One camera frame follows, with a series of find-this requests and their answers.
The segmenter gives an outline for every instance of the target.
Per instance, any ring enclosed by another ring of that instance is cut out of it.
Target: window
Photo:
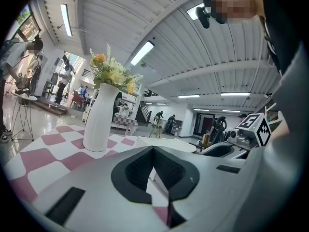
[[[40,32],[31,8],[26,5],[13,24],[7,39],[19,38],[20,41],[30,41]]]
[[[24,34],[27,40],[33,40],[39,33],[40,29],[37,26],[33,16],[30,16],[20,27],[20,31]]]

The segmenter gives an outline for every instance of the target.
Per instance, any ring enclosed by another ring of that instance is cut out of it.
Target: black slot
[[[74,187],[70,188],[70,190],[68,190],[46,213],[46,217],[63,226],[81,200],[84,193],[85,190]]]
[[[225,172],[230,172],[233,174],[238,174],[240,171],[240,168],[235,168],[235,167],[230,167],[230,166],[225,166],[225,165],[219,165],[217,169],[225,171]]]

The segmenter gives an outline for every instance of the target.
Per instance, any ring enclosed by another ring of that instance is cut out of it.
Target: red chair
[[[79,94],[76,90],[73,90],[73,92],[74,92],[74,95],[73,95],[73,98],[72,98],[71,106],[72,106],[73,102],[75,102],[79,105],[82,105],[85,101],[84,98],[79,96]]]

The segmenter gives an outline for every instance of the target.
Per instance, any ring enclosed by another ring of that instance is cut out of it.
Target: ceiling
[[[267,43],[257,18],[235,24],[218,24],[211,19],[204,29],[187,10],[203,0],[44,0],[59,43],[112,55],[144,75],[150,90],[175,102],[196,108],[253,112],[272,93],[280,75],[268,64]],[[57,30],[63,24],[60,4],[68,5],[73,36]],[[130,61],[146,41],[155,44],[144,59]],[[221,92],[251,92],[249,99],[225,98]],[[178,95],[200,94],[194,100]]]

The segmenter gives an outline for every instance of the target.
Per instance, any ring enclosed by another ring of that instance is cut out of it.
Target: fluorescent light
[[[194,21],[198,19],[198,16],[197,16],[197,13],[196,13],[197,7],[204,7],[204,4],[201,3],[201,4],[195,6],[195,7],[193,7],[192,9],[189,9],[189,10],[187,11],[187,13],[188,13],[189,16],[191,17],[191,19],[194,20]]]
[[[63,18],[64,26],[67,31],[67,35],[72,37],[72,30],[71,30],[70,21],[69,21],[68,5],[62,4],[60,7],[61,7],[62,18]]]
[[[207,109],[194,109],[195,111],[201,111],[201,112],[209,112]]]
[[[151,49],[154,48],[154,44],[151,41],[147,41],[141,50],[132,59],[131,64],[136,65]]]
[[[227,113],[240,113],[240,111],[233,111],[233,110],[222,110],[222,112],[227,112]]]
[[[251,93],[249,92],[241,92],[241,93],[221,93],[221,96],[249,96]]]
[[[178,98],[197,98],[199,95],[183,95],[183,96],[178,96]]]

